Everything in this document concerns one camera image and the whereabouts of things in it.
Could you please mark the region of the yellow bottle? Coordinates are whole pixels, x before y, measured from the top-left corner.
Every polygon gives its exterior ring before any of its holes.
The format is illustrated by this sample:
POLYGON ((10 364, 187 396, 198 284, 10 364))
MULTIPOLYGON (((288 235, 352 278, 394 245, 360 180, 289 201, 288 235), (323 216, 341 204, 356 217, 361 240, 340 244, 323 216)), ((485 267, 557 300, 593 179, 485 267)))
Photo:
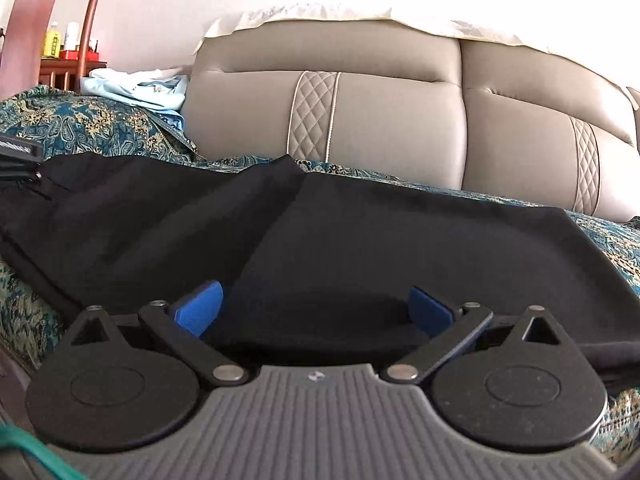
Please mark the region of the yellow bottle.
POLYGON ((58 23, 52 22, 43 39, 41 56, 43 58, 57 58, 62 46, 62 35, 58 30, 58 23))

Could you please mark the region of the red box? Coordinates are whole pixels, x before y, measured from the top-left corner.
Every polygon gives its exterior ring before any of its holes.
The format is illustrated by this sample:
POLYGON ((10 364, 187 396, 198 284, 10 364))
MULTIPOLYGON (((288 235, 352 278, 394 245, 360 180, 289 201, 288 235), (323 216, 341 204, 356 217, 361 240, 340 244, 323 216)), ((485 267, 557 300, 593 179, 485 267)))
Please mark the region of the red box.
MULTIPOLYGON (((63 61, 77 61, 79 58, 78 50, 61 50, 58 54, 58 58, 63 61)), ((87 50, 85 59, 87 62, 94 63, 99 62, 100 55, 98 52, 93 51, 91 48, 87 50)))

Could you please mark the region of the beige leather sofa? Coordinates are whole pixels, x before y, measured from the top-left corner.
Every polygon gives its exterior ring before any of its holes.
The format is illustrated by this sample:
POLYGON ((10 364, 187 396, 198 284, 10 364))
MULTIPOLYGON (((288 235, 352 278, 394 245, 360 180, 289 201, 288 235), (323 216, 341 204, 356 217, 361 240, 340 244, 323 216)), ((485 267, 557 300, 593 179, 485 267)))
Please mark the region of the beige leather sofa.
POLYGON ((639 212, 631 95, 528 47, 268 23, 203 41, 182 112, 210 159, 287 154, 608 220, 639 212))

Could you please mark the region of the light blue clothes pile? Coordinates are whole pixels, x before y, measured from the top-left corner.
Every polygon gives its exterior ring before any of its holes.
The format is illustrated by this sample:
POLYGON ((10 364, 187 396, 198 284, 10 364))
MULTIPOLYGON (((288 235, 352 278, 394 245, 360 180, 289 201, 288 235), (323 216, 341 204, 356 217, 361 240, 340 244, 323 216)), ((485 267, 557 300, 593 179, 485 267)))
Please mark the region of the light blue clothes pile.
POLYGON ((183 132, 184 118, 180 110, 188 84, 189 76, 180 67, 134 73, 96 68, 80 78, 79 89, 86 96, 100 96, 144 108, 183 132))

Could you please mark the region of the curved wooden lamp stand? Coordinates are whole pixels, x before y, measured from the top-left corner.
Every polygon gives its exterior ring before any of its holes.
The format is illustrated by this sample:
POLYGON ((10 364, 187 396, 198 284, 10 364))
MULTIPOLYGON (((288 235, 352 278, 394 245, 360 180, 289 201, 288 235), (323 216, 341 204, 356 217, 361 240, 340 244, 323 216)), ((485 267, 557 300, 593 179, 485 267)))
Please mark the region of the curved wooden lamp stand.
POLYGON ((89 50, 89 40, 92 32, 94 17, 99 0, 88 0, 84 22, 82 23, 81 35, 78 47, 78 59, 76 64, 76 89, 80 88, 80 80, 86 74, 87 54, 89 50))

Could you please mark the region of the black pants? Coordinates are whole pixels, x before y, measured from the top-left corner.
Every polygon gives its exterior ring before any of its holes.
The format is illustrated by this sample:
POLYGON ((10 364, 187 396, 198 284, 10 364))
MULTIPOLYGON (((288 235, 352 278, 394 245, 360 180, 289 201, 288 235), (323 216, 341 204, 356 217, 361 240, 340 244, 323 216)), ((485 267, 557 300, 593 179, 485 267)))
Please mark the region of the black pants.
POLYGON ((175 301, 209 281, 207 341, 244 366, 383 366, 426 341, 413 288, 503 316, 547 308, 608 388, 639 381, 639 301, 555 208, 312 174, 237 174, 152 158, 58 156, 1 187, 3 260, 64 318, 175 301))

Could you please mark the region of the reddish wooden post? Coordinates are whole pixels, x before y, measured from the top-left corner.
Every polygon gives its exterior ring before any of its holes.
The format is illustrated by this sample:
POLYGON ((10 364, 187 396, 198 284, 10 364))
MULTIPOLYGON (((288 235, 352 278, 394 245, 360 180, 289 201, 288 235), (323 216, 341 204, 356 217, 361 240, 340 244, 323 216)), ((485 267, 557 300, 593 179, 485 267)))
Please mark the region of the reddish wooden post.
POLYGON ((1 99, 35 87, 55 0, 15 0, 1 55, 1 99))

